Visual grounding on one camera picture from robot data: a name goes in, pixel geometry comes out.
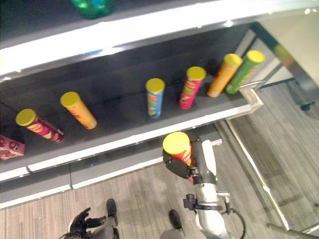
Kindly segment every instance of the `cardboard box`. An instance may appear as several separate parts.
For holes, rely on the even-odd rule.
[[[0,159],[6,160],[24,155],[25,145],[0,135]]]

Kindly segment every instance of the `blue pringles can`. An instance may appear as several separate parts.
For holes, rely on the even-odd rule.
[[[161,113],[165,82],[159,78],[149,79],[145,84],[147,90],[148,113],[151,118],[158,118]]]

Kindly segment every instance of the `green bottle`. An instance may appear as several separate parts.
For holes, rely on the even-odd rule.
[[[246,58],[236,71],[231,81],[226,87],[226,92],[228,94],[235,94],[238,92],[239,87],[244,84],[249,77],[253,75],[256,68],[265,59],[265,55],[260,51],[248,51]]]
[[[85,18],[108,15],[113,10],[113,0],[72,0],[72,3]]]

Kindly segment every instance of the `green pringles can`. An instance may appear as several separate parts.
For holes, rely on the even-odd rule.
[[[237,72],[226,87],[226,92],[235,94],[239,87],[251,77],[260,63],[265,60],[265,55],[260,51],[248,51]]]

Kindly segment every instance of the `person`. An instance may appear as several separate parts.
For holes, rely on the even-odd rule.
[[[113,198],[106,202],[108,216],[101,218],[88,218],[91,208],[87,208],[77,215],[69,227],[69,232],[60,239],[119,239],[117,207]],[[88,228],[97,228],[93,232]]]
[[[173,229],[163,232],[159,239],[184,239],[185,235],[177,211],[170,210],[168,217]]]

